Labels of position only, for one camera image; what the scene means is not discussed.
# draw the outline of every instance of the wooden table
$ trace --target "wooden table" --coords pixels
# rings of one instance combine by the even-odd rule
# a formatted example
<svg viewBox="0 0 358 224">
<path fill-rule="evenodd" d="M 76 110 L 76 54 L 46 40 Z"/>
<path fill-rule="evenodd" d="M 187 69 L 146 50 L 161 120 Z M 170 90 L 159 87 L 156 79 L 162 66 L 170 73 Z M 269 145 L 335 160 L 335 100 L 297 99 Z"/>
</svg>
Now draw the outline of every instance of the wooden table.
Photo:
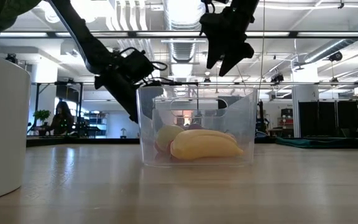
<svg viewBox="0 0 358 224">
<path fill-rule="evenodd" d="M 139 146 L 28 148 L 0 223 L 358 223 L 358 150 L 258 144 L 247 167 L 145 167 Z"/>
</svg>

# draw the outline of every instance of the transparent container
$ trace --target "transparent container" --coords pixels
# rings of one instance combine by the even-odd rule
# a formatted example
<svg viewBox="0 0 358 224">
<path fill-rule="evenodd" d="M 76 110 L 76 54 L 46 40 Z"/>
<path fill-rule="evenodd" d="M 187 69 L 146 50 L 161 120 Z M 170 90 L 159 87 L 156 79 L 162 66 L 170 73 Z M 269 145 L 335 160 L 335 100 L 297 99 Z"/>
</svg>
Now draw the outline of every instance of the transparent container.
<svg viewBox="0 0 358 224">
<path fill-rule="evenodd" d="M 257 118 L 255 88 L 147 86 L 137 90 L 137 106 L 142 159 L 148 166 L 242 166 L 252 163 Z M 227 155 L 234 146 L 226 134 L 235 139 L 236 155 Z"/>
</svg>

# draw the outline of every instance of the ceiling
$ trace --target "ceiling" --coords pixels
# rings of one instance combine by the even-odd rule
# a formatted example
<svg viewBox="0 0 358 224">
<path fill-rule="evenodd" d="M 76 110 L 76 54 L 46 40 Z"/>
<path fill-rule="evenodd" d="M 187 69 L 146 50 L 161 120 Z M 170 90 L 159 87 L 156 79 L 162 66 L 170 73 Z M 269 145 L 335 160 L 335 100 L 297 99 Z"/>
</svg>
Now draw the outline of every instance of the ceiling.
<svg viewBox="0 0 358 224">
<path fill-rule="evenodd" d="M 117 1 L 120 6 L 126 3 L 127 12 L 130 11 L 130 1 Z M 358 26 L 358 0 L 344 1 L 345 7 L 342 9 L 311 9 L 310 7 L 329 7 L 338 6 L 340 0 L 320 1 L 320 0 L 270 0 L 261 1 L 257 8 L 254 17 L 255 22 L 251 24 L 248 30 L 340 30 L 353 31 L 357 30 Z M 136 8 L 139 10 L 139 2 L 136 1 Z M 223 9 L 222 4 L 216 4 L 217 12 Z M 183 4 L 183 17 L 186 17 L 186 4 Z M 95 8 L 90 12 L 97 17 L 93 22 L 87 23 L 87 26 L 92 31 L 108 31 L 106 25 L 106 17 L 103 13 Z M 140 24 L 139 12 L 137 12 L 137 24 Z M 146 0 L 145 1 L 145 23 L 148 30 L 165 30 L 164 11 L 162 0 Z M 63 31 L 64 28 L 61 22 L 50 23 L 45 18 L 45 7 L 36 7 L 18 17 L 16 23 L 8 31 Z M 152 52 L 155 60 L 169 63 L 169 48 L 168 44 L 162 43 L 163 39 L 151 39 Z M 110 48 L 120 47 L 119 39 L 101 39 L 102 43 Z M 282 59 L 290 58 L 295 54 L 310 53 L 322 45 L 329 42 L 330 39 L 249 39 L 248 43 L 254 48 L 255 55 L 253 58 L 244 59 L 238 66 L 234 67 L 225 77 L 217 77 L 219 68 L 215 66 L 211 70 L 206 69 L 206 53 L 208 52 L 208 43 L 198 43 L 195 50 L 194 65 L 191 72 L 190 80 L 201 81 L 205 77 L 205 72 L 210 72 L 211 81 L 215 82 L 233 82 L 241 81 L 241 77 L 247 81 L 259 81 L 261 76 L 268 81 L 269 77 L 274 73 L 269 71 L 282 62 Z M 89 73 L 79 57 L 65 54 L 67 50 L 63 50 L 63 45 L 67 47 L 73 45 L 72 40 L 69 39 L 0 39 L 0 49 L 8 49 L 7 47 L 36 47 L 43 52 L 56 58 L 59 68 L 59 77 L 72 77 L 79 82 L 92 82 L 93 75 Z M 334 68 L 331 69 L 331 62 L 319 61 L 318 64 L 318 78 L 320 80 L 329 80 L 332 75 L 340 75 L 344 72 L 358 69 L 358 42 L 341 50 L 344 58 L 341 62 L 334 62 Z M 36 60 L 28 58 L 19 59 L 27 60 L 27 63 L 37 63 Z M 281 70 L 286 81 L 290 81 L 291 69 L 290 65 Z M 161 76 L 171 77 L 171 68 L 162 72 Z M 344 82 L 353 82 L 358 80 L 358 73 L 347 78 L 342 79 Z"/>
</svg>

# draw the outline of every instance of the green mat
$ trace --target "green mat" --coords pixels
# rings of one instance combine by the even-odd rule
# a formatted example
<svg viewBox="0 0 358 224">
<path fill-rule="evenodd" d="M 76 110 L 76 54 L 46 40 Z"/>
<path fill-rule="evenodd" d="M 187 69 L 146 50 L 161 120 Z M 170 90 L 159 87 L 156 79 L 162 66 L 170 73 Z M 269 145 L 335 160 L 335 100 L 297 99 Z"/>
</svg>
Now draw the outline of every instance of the green mat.
<svg viewBox="0 0 358 224">
<path fill-rule="evenodd" d="M 303 149 L 357 149 L 357 139 L 330 139 L 324 140 L 310 140 L 310 139 L 284 139 L 276 138 L 276 144 L 285 146 L 300 147 Z"/>
</svg>

